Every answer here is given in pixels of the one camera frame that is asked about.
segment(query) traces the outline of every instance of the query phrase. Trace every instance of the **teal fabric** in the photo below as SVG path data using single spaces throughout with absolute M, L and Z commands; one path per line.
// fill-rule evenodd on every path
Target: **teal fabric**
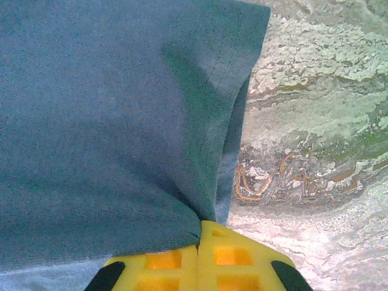
M 174 249 L 226 223 L 267 7 L 0 11 L 0 270 Z

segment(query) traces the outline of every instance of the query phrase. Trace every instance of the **blue cloth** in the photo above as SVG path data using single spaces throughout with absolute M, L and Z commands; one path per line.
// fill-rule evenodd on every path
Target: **blue cloth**
M 226 223 L 270 10 L 0 3 L 0 270 L 196 244 Z

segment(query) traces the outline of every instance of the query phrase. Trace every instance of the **yellow plastic object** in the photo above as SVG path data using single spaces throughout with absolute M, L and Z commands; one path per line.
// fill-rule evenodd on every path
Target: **yellow plastic object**
M 215 222 L 202 222 L 197 250 L 188 246 L 164 253 L 112 258 L 125 263 L 112 291 L 286 291 L 271 266 L 285 255 Z

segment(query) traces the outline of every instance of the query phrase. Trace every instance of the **marbled surface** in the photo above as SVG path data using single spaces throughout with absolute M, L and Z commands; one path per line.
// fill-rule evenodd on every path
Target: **marbled surface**
M 315 290 L 388 290 L 386 2 L 260 3 L 273 15 L 229 227 L 288 254 Z

